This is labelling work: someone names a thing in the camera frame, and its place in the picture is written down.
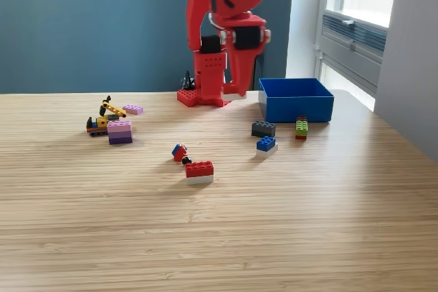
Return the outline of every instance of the white lego brick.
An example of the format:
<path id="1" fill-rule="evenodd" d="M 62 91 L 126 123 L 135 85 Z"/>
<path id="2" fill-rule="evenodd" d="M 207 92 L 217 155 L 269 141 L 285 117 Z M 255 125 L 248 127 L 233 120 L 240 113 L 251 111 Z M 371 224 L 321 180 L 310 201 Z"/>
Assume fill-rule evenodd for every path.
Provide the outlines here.
<path id="1" fill-rule="evenodd" d="M 224 102 L 231 102 L 231 101 L 238 101 L 240 99 L 246 99 L 246 94 L 243 96 L 240 96 L 239 94 L 223 94 L 220 93 L 222 100 Z"/>
<path id="2" fill-rule="evenodd" d="M 201 177 L 192 177 L 192 178 L 186 178 L 185 181 L 187 185 L 195 185 L 195 184 L 208 184 L 212 183 L 214 179 L 214 176 L 201 176 Z"/>
<path id="3" fill-rule="evenodd" d="M 279 150 L 279 145 L 275 144 L 275 146 L 273 148 L 271 148 L 268 152 L 264 152 L 262 150 L 256 150 L 257 152 L 255 153 L 255 155 L 257 157 L 264 157 L 265 159 L 267 159 L 268 157 L 273 155 L 278 150 Z"/>

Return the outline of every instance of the red lego brick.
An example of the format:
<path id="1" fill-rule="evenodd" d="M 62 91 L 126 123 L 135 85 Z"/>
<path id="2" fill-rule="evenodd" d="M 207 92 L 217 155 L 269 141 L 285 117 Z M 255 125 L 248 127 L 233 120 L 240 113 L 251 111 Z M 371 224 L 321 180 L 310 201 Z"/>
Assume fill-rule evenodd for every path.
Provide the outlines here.
<path id="1" fill-rule="evenodd" d="M 211 176 L 212 174 L 213 174 L 213 163 L 210 161 L 194 162 L 185 165 L 186 178 Z"/>
<path id="2" fill-rule="evenodd" d="M 185 156 L 187 156 L 187 149 L 185 148 L 185 146 L 180 146 L 173 155 L 173 159 L 176 162 L 181 162 Z"/>
<path id="3" fill-rule="evenodd" d="M 96 128 L 88 128 L 87 133 L 94 133 L 99 131 L 106 131 L 107 127 L 96 127 Z"/>
<path id="4" fill-rule="evenodd" d="M 192 107 L 198 104 L 199 91 L 198 90 L 184 90 L 180 89 L 177 93 L 177 99 L 185 106 Z"/>

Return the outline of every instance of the yellow lego piece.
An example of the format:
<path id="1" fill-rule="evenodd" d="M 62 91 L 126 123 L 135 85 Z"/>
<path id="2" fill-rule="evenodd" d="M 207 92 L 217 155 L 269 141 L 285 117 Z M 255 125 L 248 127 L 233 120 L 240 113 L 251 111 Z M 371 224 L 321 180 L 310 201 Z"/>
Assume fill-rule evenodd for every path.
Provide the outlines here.
<path id="1" fill-rule="evenodd" d="M 101 116 L 96 119 L 98 127 L 106 127 L 108 125 L 108 116 Z"/>
<path id="2" fill-rule="evenodd" d="M 124 109 L 118 109 L 117 107 L 105 101 L 103 101 L 103 107 L 106 108 L 108 111 L 111 111 L 112 113 L 121 116 L 122 118 L 126 118 L 126 111 Z"/>

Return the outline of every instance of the white wall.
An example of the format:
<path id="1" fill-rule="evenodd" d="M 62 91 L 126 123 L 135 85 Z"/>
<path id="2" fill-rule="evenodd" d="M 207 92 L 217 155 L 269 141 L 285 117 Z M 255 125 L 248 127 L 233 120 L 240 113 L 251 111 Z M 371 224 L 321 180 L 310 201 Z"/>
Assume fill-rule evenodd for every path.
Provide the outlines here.
<path id="1" fill-rule="evenodd" d="M 394 0 L 375 112 L 438 159 L 438 0 Z"/>
<path id="2" fill-rule="evenodd" d="M 292 0 L 286 77 L 313 77 L 320 0 Z"/>

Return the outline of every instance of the window frame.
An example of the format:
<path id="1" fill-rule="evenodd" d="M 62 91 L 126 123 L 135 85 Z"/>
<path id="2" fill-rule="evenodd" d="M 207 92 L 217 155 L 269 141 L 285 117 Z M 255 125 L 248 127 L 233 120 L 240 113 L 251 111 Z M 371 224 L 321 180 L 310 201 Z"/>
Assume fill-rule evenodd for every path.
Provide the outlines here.
<path id="1" fill-rule="evenodd" d="M 345 24 L 348 24 L 347 21 L 354 21 L 355 25 L 377 30 L 384 35 L 387 34 L 388 28 L 328 10 L 327 2 L 328 0 L 320 0 L 318 30 L 314 45 L 316 56 L 314 77 L 322 78 L 322 63 L 325 63 L 368 94 L 375 96 L 383 52 L 325 28 L 323 17 L 332 16 L 345 21 Z M 344 0 L 335 0 L 335 10 L 342 10 L 343 2 Z"/>

